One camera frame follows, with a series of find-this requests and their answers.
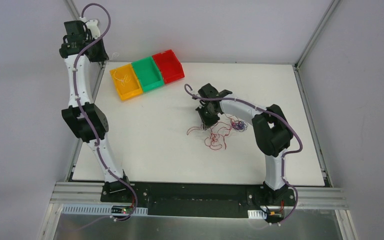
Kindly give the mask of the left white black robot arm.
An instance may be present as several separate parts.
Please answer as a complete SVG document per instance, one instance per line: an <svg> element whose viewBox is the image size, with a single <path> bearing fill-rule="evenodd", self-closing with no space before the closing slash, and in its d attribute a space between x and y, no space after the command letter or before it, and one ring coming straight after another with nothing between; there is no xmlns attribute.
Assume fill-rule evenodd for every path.
<svg viewBox="0 0 384 240"><path fill-rule="evenodd" d="M68 107L61 111L62 118L75 137L82 140L96 157L104 176L102 195L127 202L132 198L133 189L125 171L115 164L108 141L109 123L93 102L90 86L91 64L103 64L109 59L102 35L91 21L66 21L64 27L66 34L59 54L68 71L69 101Z"/></svg>

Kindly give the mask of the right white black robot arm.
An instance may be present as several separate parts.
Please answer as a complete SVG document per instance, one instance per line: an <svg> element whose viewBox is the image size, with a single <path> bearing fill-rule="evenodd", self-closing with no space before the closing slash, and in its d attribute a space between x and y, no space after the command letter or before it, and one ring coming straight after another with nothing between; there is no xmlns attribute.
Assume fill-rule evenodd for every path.
<svg viewBox="0 0 384 240"><path fill-rule="evenodd" d="M252 126L256 145L265 157L264 200L270 205L282 201L288 190L284 181L284 156L293 138L282 109L276 104L269 107L252 104L237 98L230 90L218 91L210 83L191 96L200 102L196 111L205 129L214 126L223 114Z"/></svg>

